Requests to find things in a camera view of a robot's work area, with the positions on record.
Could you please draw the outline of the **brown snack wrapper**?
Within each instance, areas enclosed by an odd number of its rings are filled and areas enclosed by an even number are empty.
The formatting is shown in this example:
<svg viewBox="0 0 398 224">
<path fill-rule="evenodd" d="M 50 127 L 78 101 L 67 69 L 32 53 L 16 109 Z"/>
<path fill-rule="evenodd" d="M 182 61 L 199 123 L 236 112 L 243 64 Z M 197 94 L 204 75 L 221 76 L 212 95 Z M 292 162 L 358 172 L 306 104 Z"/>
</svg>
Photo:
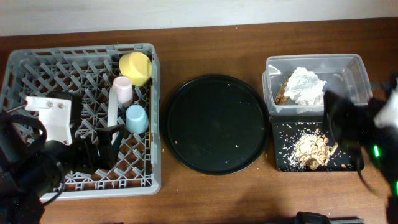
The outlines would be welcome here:
<svg viewBox="0 0 398 224">
<path fill-rule="evenodd" d="M 287 86 L 287 83 L 288 83 L 288 81 L 289 81 L 289 78 L 292 76 L 292 74 L 293 74 L 293 73 L 291 73 L 291 74 L 285 79 L 285 81 L 283 82 L 283 84 L 282 84 L 280 90 L 278 91 L 278 93 L 277 93 L 277 95 L 276 95 L 276 98 L 275 98 L 275 100 L 274 100 L 274 103 L 275 103 L 276 105 L 281 105 L 281 106 L 283 106 L 283 105 L 286 104 L 287 100 L 289 99 L 289 97 L 288 97 L 288 96 L 285 96 L 284 93 L 285 93 L 285 88 L 286 88 L 286 86 Z"/>
</svg>

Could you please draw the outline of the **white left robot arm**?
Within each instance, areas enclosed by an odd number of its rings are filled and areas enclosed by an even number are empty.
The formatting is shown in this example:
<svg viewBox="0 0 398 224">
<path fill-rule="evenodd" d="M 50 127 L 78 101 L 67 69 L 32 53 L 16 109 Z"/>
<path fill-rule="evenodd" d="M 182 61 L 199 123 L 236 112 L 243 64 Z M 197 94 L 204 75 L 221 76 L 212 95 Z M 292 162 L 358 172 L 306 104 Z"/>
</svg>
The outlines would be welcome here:
<svg viewBox="0 0 398 224">
<path fill-rule="evenodd" d="M 115 166 L 124 126 L 97 129 L 98 144 L 76 139 L 71 145 L 47 140 L 44 125 L 35 118 L 1 113 L 1 223 L 39 223 L 49 190 L 65 187 L 73 172 L 93 174 Z"/>
</svg>

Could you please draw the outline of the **grey round plate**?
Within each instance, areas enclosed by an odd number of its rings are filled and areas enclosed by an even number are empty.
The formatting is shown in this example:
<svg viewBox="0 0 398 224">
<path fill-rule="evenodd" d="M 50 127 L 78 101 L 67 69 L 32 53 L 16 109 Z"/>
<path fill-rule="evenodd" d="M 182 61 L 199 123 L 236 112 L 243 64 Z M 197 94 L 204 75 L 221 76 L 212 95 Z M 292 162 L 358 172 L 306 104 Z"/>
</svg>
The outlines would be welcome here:
<svg viewBox="0 0 398 224">
<path fill-rule="evenodd" d="M 109 100 L 108 100 L 108 120 L 107 127 L 117 125 L 118 119 L 118 95 L 112 88 L 109 89 Z"/>
</svg>

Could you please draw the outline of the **blue plastic cup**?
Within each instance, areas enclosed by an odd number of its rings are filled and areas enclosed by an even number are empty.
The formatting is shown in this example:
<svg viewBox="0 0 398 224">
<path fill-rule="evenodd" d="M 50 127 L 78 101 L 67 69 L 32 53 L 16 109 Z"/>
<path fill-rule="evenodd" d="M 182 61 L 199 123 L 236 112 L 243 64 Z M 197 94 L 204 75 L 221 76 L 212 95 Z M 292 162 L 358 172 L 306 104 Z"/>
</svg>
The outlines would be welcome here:
<svg viewBox="0 0 398 224">
<path fill-rule="evenodd" d="M 131 105 L 126 110 L 126 129 L 130 133 L 142 134 L 149 127 L 145 109 L 140 105 Z"/>
</svg>

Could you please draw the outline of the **wooden chopstick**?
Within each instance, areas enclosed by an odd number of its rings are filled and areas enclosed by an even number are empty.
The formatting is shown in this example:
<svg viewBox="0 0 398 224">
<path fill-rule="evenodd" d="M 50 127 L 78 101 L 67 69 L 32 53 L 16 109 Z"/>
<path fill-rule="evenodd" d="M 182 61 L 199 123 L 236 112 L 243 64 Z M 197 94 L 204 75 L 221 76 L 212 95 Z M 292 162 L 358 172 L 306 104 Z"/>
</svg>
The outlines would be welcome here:
<svg viewBox="0 0 398 224">
<path fill-rule="evenodd" d="M 148 96 L 148 106 L 149 106 L 149 148 L 152 150 L 152 140 L 153 140 L 153 134 L 152 134 L 152 86 L 149 87 L 149 96 Z"/>
</svg>

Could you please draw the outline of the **white paper napkin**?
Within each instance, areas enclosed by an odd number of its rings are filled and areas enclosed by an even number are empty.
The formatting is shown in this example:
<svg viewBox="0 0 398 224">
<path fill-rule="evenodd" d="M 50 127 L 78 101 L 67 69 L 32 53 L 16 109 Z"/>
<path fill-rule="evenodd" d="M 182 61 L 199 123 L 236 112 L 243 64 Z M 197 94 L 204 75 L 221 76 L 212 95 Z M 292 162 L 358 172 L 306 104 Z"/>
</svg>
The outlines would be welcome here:
<svg viewBox="0 0 398 224">
<path fill-rule="evenodd" d="M 327 81 L 319 79 L 313 71 L 305 67 L 297 67 L 287 79 L 283 97 L 287 97 L 297 105 L 323 105 L 323 88 Z"/>
</svg>

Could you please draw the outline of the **pink plastic cup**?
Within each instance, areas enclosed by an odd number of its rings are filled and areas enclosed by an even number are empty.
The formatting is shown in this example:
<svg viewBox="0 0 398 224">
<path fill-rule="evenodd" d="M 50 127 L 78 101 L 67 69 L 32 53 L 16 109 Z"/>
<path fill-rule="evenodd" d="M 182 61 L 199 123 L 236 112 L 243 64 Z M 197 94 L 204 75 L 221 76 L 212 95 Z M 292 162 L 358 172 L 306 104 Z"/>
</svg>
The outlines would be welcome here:
<svg viewBox="0 0 398 224">
<path fill-rule="evenodd" d="M 129 78 L 118 76 L 113 80 L 112 89 L 118 96 L 118 101 L 124 106 L 129 107 L 133 100 L 132 83 Z"/>
</svg>

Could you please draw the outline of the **yellow bowl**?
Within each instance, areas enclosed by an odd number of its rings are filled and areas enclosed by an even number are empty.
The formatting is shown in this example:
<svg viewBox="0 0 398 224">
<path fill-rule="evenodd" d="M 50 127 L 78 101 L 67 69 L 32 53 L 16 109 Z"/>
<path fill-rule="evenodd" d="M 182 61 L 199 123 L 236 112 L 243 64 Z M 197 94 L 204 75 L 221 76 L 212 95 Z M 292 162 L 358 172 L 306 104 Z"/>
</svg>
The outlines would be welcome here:
<svg viewBox="0 0 398 224">
<path fill-rule="evenodd" d="M 123 55 L 119 61 L 122 76 L 130 79 L 133 85 L 143 86 L 152 77 L 152 62 L 142 52 L 131 52 Z"/>
</svg>

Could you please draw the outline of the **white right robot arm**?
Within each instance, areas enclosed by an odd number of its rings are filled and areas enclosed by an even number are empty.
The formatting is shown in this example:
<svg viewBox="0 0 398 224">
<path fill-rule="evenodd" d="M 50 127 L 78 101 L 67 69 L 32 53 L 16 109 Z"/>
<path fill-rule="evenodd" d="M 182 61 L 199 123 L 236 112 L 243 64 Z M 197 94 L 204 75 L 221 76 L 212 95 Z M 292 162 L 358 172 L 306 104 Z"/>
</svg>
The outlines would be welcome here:
<svg viewBox="0 0 398 224">
<path fill-rule="evenodd" d="M 387 222 L 397 223 L 397 74 L 376 87 L 385 91 L 387 100 L 370 98 L 367 106 L 326 91 L 323 127 L 342 150 L 357 157 L 366 152 L 391 189 Z"/>
</svg>

